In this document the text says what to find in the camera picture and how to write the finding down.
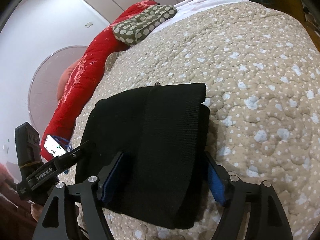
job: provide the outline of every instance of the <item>red blanket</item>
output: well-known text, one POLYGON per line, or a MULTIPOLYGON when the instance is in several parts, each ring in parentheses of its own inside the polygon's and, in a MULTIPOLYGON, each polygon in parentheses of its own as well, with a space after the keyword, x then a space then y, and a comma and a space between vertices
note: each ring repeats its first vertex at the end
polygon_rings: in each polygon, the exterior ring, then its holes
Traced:
POLYGON ((107 57, 113 52, 129 48, 128 45, 116 40, 112 33, 112 27, 155 4, 157 4, 155 1, 146 0, 130 6, 90 43, 84 56, 72 72, 62 99, 44 131, 41 140, 41 155, 47 161, 52 159, 52 155, 44 148, 47 135, 56 135, 70 140, 76 118, 103 77, 107 57))

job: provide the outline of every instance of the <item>wall socket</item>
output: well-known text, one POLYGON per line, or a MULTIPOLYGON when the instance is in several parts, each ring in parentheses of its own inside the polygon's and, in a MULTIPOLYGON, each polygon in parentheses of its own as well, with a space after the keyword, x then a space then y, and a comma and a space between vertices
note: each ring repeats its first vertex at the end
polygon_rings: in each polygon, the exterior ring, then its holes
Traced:
POLYGON ((85 25, 85 27, 86 27, 86 28, 89 28, 91 25, 93 25, 93 23, 92 23, 92 22, 88 22, 88 23, 85 25))

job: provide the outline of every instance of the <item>blue gripper pad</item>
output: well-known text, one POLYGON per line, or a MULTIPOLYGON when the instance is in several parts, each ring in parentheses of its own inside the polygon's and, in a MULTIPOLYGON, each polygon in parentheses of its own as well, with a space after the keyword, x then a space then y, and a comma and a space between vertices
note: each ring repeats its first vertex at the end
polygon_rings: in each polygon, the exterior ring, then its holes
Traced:
POLYGON ((221 206, 224 206, 226 203, 226 198, 224 196, 224 185, 210 163, 208 165, 208 186, 215 201, 217 201, 221 206))
POLYGON ((112 200, 116 188, 120 183, 120 178, 123 178, 121 174, 125 172, 124 170, 126 166, 124 164, 124 159, 124 154, 122 154, 117 163, 115 164, 113 170, 111 171, 109 177, 103 183, 102 197, 100 200, 105 204, 109 203, 112 200))

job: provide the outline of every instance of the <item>gray patterned pillow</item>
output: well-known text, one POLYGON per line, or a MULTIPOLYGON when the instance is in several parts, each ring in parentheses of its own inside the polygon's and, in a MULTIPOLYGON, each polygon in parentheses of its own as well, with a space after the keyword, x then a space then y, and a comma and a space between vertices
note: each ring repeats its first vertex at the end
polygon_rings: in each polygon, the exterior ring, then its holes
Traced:
POLYGON ((112 28, 112 31, 117 40, 133 46, 176 13, 177 9, 172 5, 152 5, 131 19, 119 22, 112 28))

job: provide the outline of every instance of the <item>beige quilted bedspread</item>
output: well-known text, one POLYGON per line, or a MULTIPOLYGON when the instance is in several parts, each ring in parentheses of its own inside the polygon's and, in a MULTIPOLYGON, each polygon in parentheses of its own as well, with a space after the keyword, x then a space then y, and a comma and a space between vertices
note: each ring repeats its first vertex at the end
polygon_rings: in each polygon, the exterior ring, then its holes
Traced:
MULTIPOLYGON (((209 9, 149 35, 107 66, 77 119, 72 145, 79 145, 100 99, 156 82, 204 82, 211 111, 207 150, 246 182, 269 180, 294 239, 307 240, 320 221, 319 63, 307 32, 284 13, 251 2, 209 9)), ((74 174, 73 167, 60 178, 73 183, 74 174)), ((204 215, 189 230, 105 215, 116 240, 205 240, 222 209, 211 194, 204 200, 204 215)))

